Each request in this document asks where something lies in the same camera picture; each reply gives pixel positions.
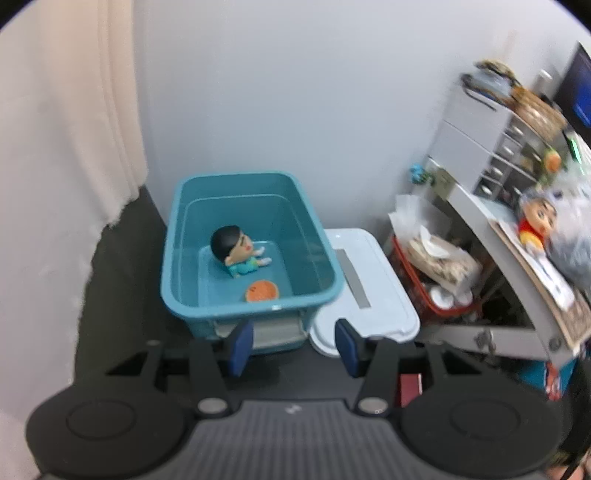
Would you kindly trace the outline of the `Shin-chan figure teal pajamas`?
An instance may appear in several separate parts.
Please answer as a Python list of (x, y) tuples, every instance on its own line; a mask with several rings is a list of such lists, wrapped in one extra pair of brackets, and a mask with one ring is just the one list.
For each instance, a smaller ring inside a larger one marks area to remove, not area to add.
[(212, 255), (224, 265), (232, 278), (256, 272), (273, 262), (270, 257), (264, 255), (266, 248), (256, 248), (249, 235), (238, 225), (223, 226), (215, 230), (209, 246)]

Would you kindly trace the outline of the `cream curtain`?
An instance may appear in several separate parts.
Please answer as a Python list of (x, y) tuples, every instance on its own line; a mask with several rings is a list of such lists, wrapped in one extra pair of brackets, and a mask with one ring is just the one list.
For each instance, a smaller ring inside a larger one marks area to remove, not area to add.
[(129, 1), (1, 25), (1, 321), (71, 321), (102, 230), (147, 179)]

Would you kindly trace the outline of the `white bin lid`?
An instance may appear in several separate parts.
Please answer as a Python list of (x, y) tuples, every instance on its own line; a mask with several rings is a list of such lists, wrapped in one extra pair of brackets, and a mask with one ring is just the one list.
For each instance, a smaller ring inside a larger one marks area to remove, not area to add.
[(399, 343), (415, 339), (420, 318), (382, 247), (359, 228), (328, 229), (345, 283), (334, 301), (315, 314), (311, 347), (337, 358), (335, 322), (345, 318), (363, 337), (387, 337)]

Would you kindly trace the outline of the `patterned tissue box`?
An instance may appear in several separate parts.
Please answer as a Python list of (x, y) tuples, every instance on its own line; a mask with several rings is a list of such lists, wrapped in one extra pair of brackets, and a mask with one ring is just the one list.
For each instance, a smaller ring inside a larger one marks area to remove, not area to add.
[(431, 234), (425, 226), (406, 244), (406, 257), (415, 268), (454, 295), (471, 290), (482, 270), (469, 253)]

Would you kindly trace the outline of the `plush burger toy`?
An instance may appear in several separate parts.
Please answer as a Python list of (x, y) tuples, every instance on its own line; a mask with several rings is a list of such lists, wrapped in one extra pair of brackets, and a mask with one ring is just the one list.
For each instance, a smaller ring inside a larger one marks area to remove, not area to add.
[(279, 287), (276, 286), (276, 283), (269, 280), (253, 282), (245, 291), (245, 301), (247, 303), (273, 301), (279, 298)]

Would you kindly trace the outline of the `red plastic basket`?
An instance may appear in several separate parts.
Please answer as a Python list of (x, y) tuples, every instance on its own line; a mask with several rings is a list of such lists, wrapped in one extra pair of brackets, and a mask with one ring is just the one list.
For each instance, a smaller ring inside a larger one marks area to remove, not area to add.
[(430, 294), (434, 283), (410, 263), (395, 235), (391, 238), (391, 244), (392, 251), (388, 255), (389, 262), (423, 323), (452, 323), (466, 315), (480, 316), (482, 314), (482, 304), (479, 298), (476, 298), (468, 306), (459, 306), (455, 303), (452, 303), (450, 309), (437, 306)]

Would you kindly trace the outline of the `computer monitor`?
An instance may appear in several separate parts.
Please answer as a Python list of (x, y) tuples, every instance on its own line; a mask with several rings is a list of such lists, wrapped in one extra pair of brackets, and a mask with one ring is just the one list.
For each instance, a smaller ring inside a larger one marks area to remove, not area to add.
[(561, 82), (554, 102), (573, 129), (587, 143), (591, 127), (591, 69), (590, 56), (579, 44)]

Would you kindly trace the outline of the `white desk shelf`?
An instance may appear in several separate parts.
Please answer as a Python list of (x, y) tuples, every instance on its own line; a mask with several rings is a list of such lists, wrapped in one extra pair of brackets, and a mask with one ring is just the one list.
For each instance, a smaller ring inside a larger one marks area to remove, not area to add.
[(483, 265), (474, 288), (479, 317), (473, 322), (425, 321), (419, 338), (474, 353), (549, 361), (557, 368), (582, 354), (590, 332), (568, 338), (555, 317), (559, 310), (550, 303), (552, 297), (528, 276), (529, 267), (499, 229), (501, 221), (515, 220), (514, 212), (460, 185), (440, 205), (454, 219), (454, 234), (473, 242), (472, 253)]

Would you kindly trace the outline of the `woven wicker basket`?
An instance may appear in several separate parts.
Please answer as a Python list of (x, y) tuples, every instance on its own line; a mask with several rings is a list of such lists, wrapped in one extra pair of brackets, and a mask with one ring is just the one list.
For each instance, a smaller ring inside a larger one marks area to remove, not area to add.
[(567, 120), (554, 107), (522, 86), (512, 89), (514, 111), (539, 137), (552, 143), (567, 126)]

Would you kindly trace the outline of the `white drawer organizer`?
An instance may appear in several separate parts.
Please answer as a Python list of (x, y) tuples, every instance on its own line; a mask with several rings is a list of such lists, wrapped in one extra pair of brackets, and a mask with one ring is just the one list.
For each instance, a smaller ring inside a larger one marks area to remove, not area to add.
[(568, 158), (562, 134), (548, 143), (508, 107), (457, 85), (427, 158), (469, 192), (514, 207), (540, 181), (551, 148)]

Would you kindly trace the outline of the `blue green small toy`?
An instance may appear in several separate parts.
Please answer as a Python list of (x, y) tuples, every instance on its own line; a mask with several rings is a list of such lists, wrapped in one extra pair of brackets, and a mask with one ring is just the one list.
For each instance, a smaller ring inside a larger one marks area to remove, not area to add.
[(430, 182), (431, 173), (420, 164), (414, 164), (410, 168), (410, 179), (414, 185), (425, 185)]

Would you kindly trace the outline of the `teal plastic storage bin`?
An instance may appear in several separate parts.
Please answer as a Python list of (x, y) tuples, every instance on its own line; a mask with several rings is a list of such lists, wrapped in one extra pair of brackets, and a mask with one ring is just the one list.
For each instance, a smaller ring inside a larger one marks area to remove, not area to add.
[(197, 338), (252, 321), (257, 353), (300, 347), (344, 276), (301, 184), (283, 172), (181, 181), (168, 219), (160, 293)]

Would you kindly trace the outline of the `red box with label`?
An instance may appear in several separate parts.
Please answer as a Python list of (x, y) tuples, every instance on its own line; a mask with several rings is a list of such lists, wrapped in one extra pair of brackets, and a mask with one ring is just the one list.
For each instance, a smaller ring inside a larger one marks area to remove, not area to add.
[(423, 392), (422, 375), (419, 373), (401, 374), (399, 376), (399, 405), (406, 408)]

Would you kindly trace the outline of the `Shin-chan plush red shirt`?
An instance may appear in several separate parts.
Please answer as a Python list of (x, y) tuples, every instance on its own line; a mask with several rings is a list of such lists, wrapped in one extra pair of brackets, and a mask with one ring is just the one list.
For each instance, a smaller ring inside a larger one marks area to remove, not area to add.
[(545, 196), (527, 198), (521, 205), (518, 238), (533, 256), (546, 254), (546, 243), (557, 226), (555, 205)]

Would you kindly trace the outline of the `clear plastic bag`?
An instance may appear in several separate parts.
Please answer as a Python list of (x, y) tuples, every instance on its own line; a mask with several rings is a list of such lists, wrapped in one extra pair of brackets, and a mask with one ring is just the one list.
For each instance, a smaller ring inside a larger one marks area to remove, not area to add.
[(561, 172), (545, 193), (557, 212), (549, 258), (590, 301), (590, 174)]

